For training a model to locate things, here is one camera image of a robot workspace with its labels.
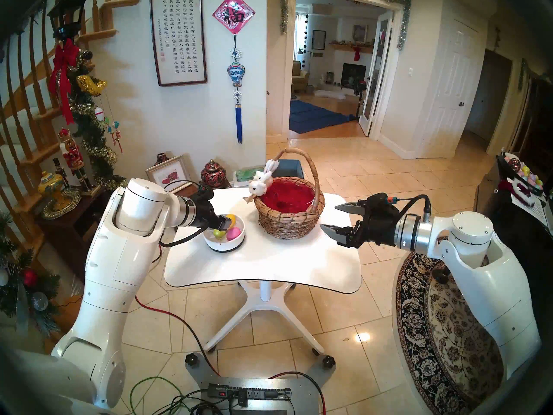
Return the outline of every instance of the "red bow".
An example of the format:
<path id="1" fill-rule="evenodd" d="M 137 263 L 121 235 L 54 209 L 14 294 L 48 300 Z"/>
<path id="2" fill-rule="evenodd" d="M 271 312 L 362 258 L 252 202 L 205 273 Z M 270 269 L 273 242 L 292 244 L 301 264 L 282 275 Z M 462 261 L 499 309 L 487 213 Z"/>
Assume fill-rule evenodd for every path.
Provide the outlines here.
<path id="1" fill-rule="evenodd" d="M 79 48 L 73 44 L 71 39 L 67 39 L 64 48 L 58 44 L 56 46 L 56 56 L 54 57 L 54 72 L 52 77 L 50 77 L 50 84 L 48 90 L 56 95 L 56 73 L 61 70 L 60 73 L 60 96 L 61 96 L 61 112 L 65 117 L 65 121 L 69 125 L 74 123 L 73 115 L 71 114 L 71 109 L 69 108 L 69 100 L 67 95 L 71 94 L 71 83 L 67 78 L 67 66 L 75 66 L 77 62 L 77 54 L 79 53 Z"/>

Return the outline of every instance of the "black knob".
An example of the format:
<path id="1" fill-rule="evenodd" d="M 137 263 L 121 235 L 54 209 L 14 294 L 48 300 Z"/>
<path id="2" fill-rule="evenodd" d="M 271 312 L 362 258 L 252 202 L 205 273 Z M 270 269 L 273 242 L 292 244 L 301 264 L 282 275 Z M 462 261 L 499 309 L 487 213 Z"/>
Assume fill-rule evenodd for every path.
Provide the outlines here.
<path id="1" fill-rule="evenodd" d="M 327 355 L 324 359 L 322 359 L 322 367 L 325 369 L 331 369 L 336 365 L 336 362 L 334 361 L 334 357 Z"/>
<path id="2" fill-rule="evenodd" d="M 198 364 L 198 356 L 194 353 L 190 353 L 184 359 L 184 363 L 188 364 L 189 366 L 196 366 Z"/>

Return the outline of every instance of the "blue tassel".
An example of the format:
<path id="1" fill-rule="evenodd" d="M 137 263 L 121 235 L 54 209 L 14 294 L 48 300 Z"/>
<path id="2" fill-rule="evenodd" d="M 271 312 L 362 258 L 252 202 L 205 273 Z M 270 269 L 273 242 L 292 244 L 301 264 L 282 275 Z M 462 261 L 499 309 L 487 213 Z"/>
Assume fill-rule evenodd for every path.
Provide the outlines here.
<path id="1" fill-rule="evenodd" d="M 236 113 L 236 136 L 238 138 L 238 144 L 242 144 L 242 106 L 236 104 L 234 111 Z"/>

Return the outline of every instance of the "basket handle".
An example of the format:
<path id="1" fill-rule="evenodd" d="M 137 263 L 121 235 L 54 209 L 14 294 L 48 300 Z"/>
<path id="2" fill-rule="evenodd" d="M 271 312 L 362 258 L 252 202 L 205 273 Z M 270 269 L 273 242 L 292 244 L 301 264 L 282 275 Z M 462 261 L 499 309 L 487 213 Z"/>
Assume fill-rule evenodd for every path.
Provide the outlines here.
<path id="1" fill-rule="evenodd" d="M 315 201 L 309 206 L 309 208 L 307 208 L 306 212 L 317 211 L 317 207 L 319 205 L 320 186 L 319 175 L 317 174 L 317 168 L 315 168 L 315 164 L 305 151 L 295 147 L 285 148 L 281 150 L 280 153 L 276 155 L 274 160 L 278 160 L 284 153 L 301 154 L 305 158 L 305 160 L 307 160 L 307 164 L 309 165 L 309 168 L 311 168 L 311 174 L 313 174 L 313 178 L 315 179 Z"/>

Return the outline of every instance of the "white bunny toy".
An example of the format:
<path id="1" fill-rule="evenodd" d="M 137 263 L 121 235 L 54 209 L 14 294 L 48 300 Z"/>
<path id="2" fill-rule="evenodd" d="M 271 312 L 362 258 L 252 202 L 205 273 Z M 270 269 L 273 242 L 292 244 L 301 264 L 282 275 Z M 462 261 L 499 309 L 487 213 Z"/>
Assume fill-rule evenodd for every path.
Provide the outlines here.
<path id="1" fill-rule="evenodd" d="M 265 165 L 265 169 L 261 171 L 256 171 L 256 176 L 249 183 L 249 192 L 252 194 L 246 199 L 246 202 L 251 202 L 255 196 L 262 196 L 267 193 L 267 189 L 271 187 L 273 183 L 273 171 L 278 168 L 278 160 L 268 160 Z"/>

